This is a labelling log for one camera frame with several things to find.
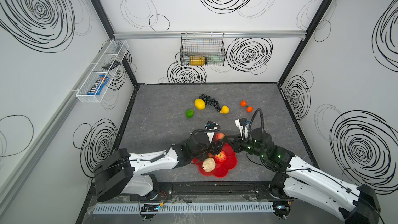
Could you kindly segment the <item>red strawberry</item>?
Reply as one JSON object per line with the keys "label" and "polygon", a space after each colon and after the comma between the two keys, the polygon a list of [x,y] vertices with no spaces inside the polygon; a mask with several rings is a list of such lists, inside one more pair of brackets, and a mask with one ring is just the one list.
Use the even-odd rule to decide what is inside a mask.
{"label": "red strawberry", "polygon": [[213,141],[214,143],[219,142],[219,140],[224,139],[225,136],[226,136],[226,135],[223,134],[223,133],[220,133],[220,132],[219,132],[219,133],[216,133],[216,134],[214,134],[212,141]]}

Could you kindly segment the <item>cream garlic bulb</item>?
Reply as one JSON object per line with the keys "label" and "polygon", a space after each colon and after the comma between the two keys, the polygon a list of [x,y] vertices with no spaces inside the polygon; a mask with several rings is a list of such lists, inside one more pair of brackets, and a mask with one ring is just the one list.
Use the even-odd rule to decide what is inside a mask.
{"label": "cream garlic bulb", "polygon": [[202,163],[202,169],[206,172],[212,172],[216,167],[216,162],[214,158],[207,158],[206,160],[203,161]]}

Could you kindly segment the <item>red flower-shaped fruit bowl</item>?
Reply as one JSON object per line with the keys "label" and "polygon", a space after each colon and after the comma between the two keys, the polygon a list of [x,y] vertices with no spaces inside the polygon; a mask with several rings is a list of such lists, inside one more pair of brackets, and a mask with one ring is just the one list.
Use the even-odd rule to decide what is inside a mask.
{"label": "red flower-shaped fruit bowl", "polygon": [[222,148],[221,157],[208,153],[206,158],[214,159],[215,168],[212,171],[206,172],[203,169],[203,161],[196,158],[192,161],[192,163],[198,167],[199,172],[206,177],[214,176],[216,178],[224,178],[228,175],[230,170],[235,169],[238,164],[236,153],[228,143]]}

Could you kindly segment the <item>small yellow pear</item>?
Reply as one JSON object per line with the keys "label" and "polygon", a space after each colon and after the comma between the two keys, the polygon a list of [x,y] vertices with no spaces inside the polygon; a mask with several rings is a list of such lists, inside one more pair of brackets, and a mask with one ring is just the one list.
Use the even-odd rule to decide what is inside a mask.
{"label": "small yellow pear", "polygon": [[221,114],[228,114],[229,112],[230,112],[230,109],[226,105],[224,105],[220,111]]}

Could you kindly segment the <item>green lime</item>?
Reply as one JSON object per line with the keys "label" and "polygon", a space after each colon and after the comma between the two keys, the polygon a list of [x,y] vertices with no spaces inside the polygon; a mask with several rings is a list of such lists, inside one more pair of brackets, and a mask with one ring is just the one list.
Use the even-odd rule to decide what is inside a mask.
{"label": "green lime", "polygon": [[192,118],[194,116],[194,110],[193,109],[188,109],[186,111],[186,117],[187,118]]}

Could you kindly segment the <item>yellow lemon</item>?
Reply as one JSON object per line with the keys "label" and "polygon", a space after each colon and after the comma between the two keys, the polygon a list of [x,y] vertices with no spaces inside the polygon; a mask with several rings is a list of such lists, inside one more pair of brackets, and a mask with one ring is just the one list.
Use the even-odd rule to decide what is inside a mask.
{"label": "yellow lemon", "polygon": [[202,99],[196,99],[194,105],[198,110],[204,110],[206,107],[206,104]]}

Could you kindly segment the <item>red apple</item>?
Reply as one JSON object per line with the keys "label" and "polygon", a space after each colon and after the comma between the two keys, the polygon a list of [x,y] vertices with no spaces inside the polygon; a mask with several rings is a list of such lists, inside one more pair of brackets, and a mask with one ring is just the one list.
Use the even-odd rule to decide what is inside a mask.
{"label": "red apple", "polygon": [[226,160],[227,160],[227,155],[223,150],[219,154],[214,155],[214,161],[217,164],[223,164],[226,162]]}

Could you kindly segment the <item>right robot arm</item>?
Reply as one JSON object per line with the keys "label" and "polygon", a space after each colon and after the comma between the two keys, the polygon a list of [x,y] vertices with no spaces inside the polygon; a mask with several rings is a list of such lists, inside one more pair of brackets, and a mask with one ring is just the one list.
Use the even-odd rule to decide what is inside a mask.
{"label": "right robot arm", "polygon": [[295,198],[316,206],[346,224],[379,224],[381,207],[368,185],[357,186],[329,175],[299,156],[275,145],[261,129],[251,134],[227,136],[220,140],[236,153],[258,156],[267,169],[275,172],[269,191],[275,198]]}

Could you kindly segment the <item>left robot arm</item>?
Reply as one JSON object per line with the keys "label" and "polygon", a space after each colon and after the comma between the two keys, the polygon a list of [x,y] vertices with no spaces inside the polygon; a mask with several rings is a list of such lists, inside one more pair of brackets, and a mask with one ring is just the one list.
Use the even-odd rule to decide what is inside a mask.
{"label": "left robot arm", "polygon": [[94,169],[97,201],[105,202],[120,194],[151,196],[159,188],[152,172],[182,168],[193,160],[204,161],[208,154],[221,152],[224,140],[222,133],[197,131],[186,141],[162,151],[129,153],[119,149]]}

